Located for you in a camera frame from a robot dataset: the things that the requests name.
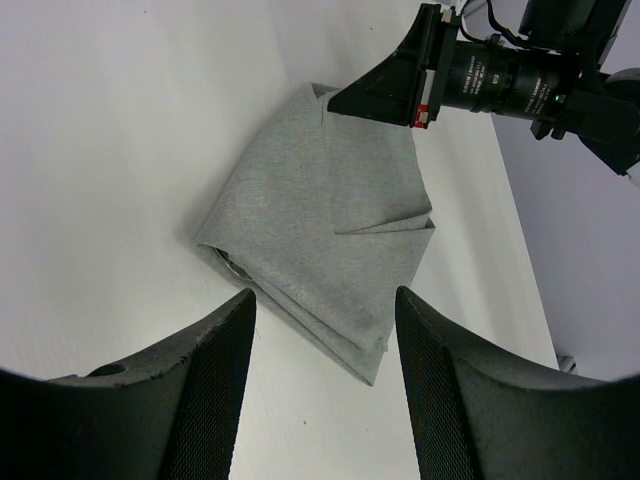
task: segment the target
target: white wall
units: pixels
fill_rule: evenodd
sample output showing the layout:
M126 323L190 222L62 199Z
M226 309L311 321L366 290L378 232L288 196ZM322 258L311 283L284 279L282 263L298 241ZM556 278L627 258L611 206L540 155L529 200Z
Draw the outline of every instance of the white wall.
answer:
M517 30L526 0L494 0ZM467 19L489 33L486 9ZM640 2L633 2L604 71L640 66ZM552 337L580 374L640 372L640 190L577 138L537 142L529 122L495 116Z

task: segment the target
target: folded gray fabric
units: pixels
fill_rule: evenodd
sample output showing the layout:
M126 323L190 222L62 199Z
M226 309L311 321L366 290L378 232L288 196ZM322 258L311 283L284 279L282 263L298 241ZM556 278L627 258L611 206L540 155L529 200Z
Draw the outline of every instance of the folded gray fabric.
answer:
M308 85L249 146L200 232L373 385L433 225L409 128L328 113Z

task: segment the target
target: gray towel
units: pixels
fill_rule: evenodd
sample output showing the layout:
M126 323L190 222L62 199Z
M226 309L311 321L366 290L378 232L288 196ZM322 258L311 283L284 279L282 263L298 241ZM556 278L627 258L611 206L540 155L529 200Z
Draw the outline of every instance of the gray towel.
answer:
M308 85L249 146L198 236L373 385L433 225L409 128Z

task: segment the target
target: cable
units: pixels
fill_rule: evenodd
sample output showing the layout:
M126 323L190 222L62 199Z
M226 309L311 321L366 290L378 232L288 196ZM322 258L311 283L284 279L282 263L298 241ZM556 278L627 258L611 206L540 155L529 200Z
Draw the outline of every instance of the cable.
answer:
M489 16L489 25L491 25L491 28L493 28L495 31L499 32L509 43L511 43L513 46L515 47L520 47L526 50L535 50L536 48L531 45L529 43L528 40L526 40L525 38L519 37L516 34L514 34L511 30L509 30L507 27L503 26L500 24L500 22L498 22L498 19L496 18L495 15L495 11L493 9L493 0L485 0L487 3L487 13ZM467 6L469 5L469 3L471 2L471 0L466 0L462 6L462 8L460 9L460 16L464 17L465 11L467 9ZM462 33L462 36L464 38L466 38L468 41L470 42L474 42L474 43L481 43L481 44L486 44L487 40L481 40L477 37L472 36L471 34L469 34L469 32L467 32L464 23L462 24L462 27L460 27L460 33Z
M507 41L512 45L516 47L532 49L533 47L529 44L529 42L526 39L517 36L507 27L501 25L500 22L498 22L498 19L496 18L495 12L493 10L493 0L486 0L486 2L487 2L487 12L489 14L489 25L491 25L491 28L493 28L497 32L500 32L500 34L502 34L502 36L506 38Z
M460 9L460 17L462 17L462 25L460 26L460 33L462 33L462 36L464 38L466 38L468 41L473 42L473 43L480 43L480 44L485 44L487 43L486 40L481 40L480 38L474 37L471 34L469 34L469 32L467 32L467 29L464 25L464 12L467 9L467 6L469 5L469 2L471 0L466 0L464 2L464 5L462 5L462 8Z

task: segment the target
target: black plastic part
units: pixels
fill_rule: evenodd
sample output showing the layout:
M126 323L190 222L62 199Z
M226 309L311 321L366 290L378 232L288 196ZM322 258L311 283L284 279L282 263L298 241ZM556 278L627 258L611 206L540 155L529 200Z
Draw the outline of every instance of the black plastic part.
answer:
M551 130L553 129L553 124L551 122L545 122L542 120L534 120L531 123L531 133L536 140L542 140L547 137Z
M429 122L433 122L438 118L440 107L443 105L444 94L449 80L449 69L453 62L457 44L458 29L461 26L462 20L459 16L451 16L449 22L441 24L440 54L436 65L433 88L431 89L431 95L429 97Z
M254 326L246 290L84 378L0 371L0 478L227 478Z
M556 128L553 130L553 132L551 132L551 138L553 138L554 140L562 140L566 133L566 130Z
M585 54L594 48L600 68L616 39L631 0L529 0L519 32L529 43Z
M395 125L413 125L427 68L440 54L437 34L440 6L420 6L418 15L395 52L329 100L328 111Z
M596 1L529 0L519 32L538 47L576 50Z
M640 376L513 355L401 288L396 331L423 479L638 479Z
M574 133L614 172L625 175L640 161L640 69L602 77L602 93L575 88L553 123L543 132L535 131L534 125L532 131Z

